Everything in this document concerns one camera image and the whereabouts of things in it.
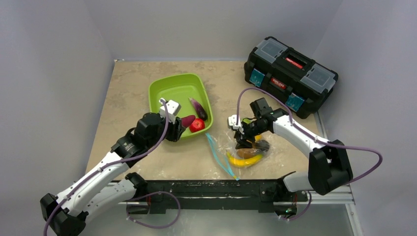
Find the magenta fake sweet potato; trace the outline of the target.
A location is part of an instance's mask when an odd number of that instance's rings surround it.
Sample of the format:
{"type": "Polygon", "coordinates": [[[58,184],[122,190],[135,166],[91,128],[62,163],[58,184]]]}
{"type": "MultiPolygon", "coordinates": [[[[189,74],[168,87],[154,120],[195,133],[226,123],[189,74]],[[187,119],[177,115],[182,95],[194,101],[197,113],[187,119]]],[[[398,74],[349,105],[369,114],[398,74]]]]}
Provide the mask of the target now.
{"type": "Polygon", "coordinates": [[[188,115],[186,117],[182,117],[181,118],[181,125],[184,128],[188,128],[193,121],[196,119],[195,115],[188,115]]]}

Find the brown fake kiwi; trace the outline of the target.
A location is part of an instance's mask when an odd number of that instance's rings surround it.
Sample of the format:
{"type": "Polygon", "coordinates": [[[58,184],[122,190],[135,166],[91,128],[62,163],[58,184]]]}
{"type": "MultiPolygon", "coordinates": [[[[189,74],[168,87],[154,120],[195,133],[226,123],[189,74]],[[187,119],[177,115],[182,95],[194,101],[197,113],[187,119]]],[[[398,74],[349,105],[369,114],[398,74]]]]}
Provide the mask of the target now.
{"type": "Polygon", "coordinates": [[[261,152],[256,148],[241,148],[237,149],[236,153],[239,158],[249,159],[260,154],[261,152]]]}

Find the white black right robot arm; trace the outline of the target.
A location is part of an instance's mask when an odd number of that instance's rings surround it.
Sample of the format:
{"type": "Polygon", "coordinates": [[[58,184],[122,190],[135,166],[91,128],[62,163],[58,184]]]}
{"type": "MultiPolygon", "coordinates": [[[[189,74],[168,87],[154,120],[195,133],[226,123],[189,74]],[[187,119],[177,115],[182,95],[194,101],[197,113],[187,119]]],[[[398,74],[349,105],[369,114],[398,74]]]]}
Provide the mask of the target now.
{"type": "Polygon", "coordinates": [[[273,110],[264,98],[250,104],[255,119],[250,123],[239,120],[237,115],[228,117],[228,127],[235,132],[237,149],[249,148],[257,135],[267,131],[284,138],[308,158],[305,172],[289,173],[278,180],[277,196],[290,199],[295,192],[313,190],[325,195],[347,184],[353,172],[344,144],[317,136],[295,120],[284,109],[273,110]]]}

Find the aluminium frame rail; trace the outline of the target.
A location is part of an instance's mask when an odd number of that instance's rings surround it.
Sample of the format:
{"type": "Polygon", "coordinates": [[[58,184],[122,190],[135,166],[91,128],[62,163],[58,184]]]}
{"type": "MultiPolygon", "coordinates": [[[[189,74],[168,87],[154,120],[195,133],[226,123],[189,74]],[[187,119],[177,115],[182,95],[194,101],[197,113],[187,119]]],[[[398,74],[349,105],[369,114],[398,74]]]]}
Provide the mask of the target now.
{"type": "Polygon", "coordinates": [[[363,235],[349,186],[321,196],[312,193],[309,209],[285,222],[274,213],[251,210],[182,210],[178,221],[165,229],[151,229],[126,219],[117,205],[87,225],[84,236],[361,236],[363,235]]]}

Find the clear zip top bag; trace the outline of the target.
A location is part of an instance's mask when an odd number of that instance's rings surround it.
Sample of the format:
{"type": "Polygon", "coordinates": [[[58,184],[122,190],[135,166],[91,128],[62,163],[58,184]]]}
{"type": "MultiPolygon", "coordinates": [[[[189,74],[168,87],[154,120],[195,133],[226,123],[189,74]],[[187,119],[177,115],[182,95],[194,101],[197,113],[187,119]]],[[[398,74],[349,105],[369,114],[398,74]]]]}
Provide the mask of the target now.
{"type": "Polygon", "coordinates": [[[243,179],[256,165],[277,151],[262,135],[255,137],[255,141],[250,143],[250,148],[237,148],[237,143],[229,133],[218,137],[207,133],[206,138],[215,163],[236,181],[243,179]]]}

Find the yellow fake banana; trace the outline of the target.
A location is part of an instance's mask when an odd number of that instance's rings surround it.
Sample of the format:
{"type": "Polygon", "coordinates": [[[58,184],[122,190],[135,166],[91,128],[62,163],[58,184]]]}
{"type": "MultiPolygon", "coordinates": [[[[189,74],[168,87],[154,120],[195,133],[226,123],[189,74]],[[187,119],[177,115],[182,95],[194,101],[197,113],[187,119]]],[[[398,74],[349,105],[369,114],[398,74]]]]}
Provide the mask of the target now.
{"type": "Polygon", "coordinates": [[[227,155],[229,163],[238,168],[253,166],[257,164],[258,162],[260,162],[262,158],[264,157],[262,154],[259,154],[248,159],[238,159],[232,156],[229,152],[226,152],[226,155],[227,155]]]}

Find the red fake apple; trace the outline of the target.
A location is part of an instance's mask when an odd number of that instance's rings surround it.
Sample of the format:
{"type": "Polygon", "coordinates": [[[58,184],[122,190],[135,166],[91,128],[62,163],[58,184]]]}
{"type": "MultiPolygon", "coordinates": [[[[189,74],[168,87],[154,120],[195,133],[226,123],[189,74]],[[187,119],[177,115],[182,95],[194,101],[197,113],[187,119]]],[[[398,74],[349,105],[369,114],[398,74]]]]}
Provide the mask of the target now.
{"type": "Polygon", "coordinates": [[[193,122],[190,124],[188,128],[192,133],[195,133],[204,130],[205,127],[205,122],[200,118],[196,118],[193,120],[193,122]]]}

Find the green plastic tray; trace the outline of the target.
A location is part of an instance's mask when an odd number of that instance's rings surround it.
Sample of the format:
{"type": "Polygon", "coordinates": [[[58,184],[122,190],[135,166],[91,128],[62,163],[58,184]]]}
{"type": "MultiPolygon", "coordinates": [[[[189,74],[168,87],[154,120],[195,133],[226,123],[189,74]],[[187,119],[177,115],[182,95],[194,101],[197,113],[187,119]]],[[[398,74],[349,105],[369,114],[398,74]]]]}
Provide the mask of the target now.
{"type": "Polygon", "coordinates": [[[160,98],[173,100],[181,105],[178,113],[180,118],[188,115],[197,115],[189,98],[199,102],[208,115],[205,121],[205,128],[196,132],[191,132],[187,128],[181,136],[182,140],[195,137],[208,131],[213,124],[213,114],[211,104],[208,98],[203,81],[196,74],[186,73],[169,76],[152,82],[149,86],[149,109],[151,112],[157,113],[161,104],[160,98]]]}

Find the purple fake eggplant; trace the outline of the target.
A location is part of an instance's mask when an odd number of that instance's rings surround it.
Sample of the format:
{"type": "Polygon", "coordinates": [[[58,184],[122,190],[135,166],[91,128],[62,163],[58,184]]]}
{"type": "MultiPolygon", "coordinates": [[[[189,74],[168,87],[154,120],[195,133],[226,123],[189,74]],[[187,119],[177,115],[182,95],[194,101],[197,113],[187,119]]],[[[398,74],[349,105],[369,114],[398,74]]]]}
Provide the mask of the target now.
{"type": "Polygon", "coordinates": [[[205,111],[205,109],[203,108],[203,106],[197,100],[195,100],[192,97],[189,97],[188,99],[189,99],[191,105],[193,106],[198,118],[203,120],[203,121],[206,121],[208,119],[208,114],[205,111]]]}

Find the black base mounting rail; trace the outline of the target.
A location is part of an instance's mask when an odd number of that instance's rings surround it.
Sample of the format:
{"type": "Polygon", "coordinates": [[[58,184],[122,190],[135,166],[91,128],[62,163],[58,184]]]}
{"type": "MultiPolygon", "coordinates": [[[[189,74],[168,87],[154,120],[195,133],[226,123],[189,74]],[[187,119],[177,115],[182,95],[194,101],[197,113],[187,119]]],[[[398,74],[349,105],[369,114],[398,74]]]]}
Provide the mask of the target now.
{"type": "Polygon", "coordinates": [[[306,192],[291,193],[280,179],[144,180],[137,173],[125,177],[133,183],[133,214],[165,214],[171,209],[256,210],[294,216],[297,203],[308,202],[306,192]]]}

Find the black toolbox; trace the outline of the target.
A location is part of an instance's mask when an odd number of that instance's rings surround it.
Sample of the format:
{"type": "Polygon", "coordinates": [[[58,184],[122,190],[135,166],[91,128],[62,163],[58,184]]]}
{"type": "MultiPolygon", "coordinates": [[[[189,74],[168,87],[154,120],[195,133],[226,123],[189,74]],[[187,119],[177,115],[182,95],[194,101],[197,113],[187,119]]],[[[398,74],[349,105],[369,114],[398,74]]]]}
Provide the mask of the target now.
{"type": "Polygon", "coordinates": [[[273,95],[306,119],[333,91],[338,74],[269,36],[249,54],[245,81],[273,95]]]}

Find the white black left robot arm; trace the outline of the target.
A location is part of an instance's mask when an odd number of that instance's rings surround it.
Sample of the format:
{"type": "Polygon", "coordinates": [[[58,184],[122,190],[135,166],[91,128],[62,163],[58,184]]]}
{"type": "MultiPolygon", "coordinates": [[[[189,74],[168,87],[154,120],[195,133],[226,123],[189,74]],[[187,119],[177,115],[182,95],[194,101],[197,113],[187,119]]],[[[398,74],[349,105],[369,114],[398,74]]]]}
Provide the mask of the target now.
{"type": "Polygon", "coordinates": [[[120,202],[149,201],[148,183],[137,173],[129,173],[115,185],[115,177],[133,167],[156,149],[163,140],[177,142],[185,127],[173,114],[146,113],[137,125],[119,138],[104,158],[87,174],[62,192],[46,194],[40,200],[46,221],[43,235],[52,229],[58,236],[78,236],[88,223],[120,202]]]}

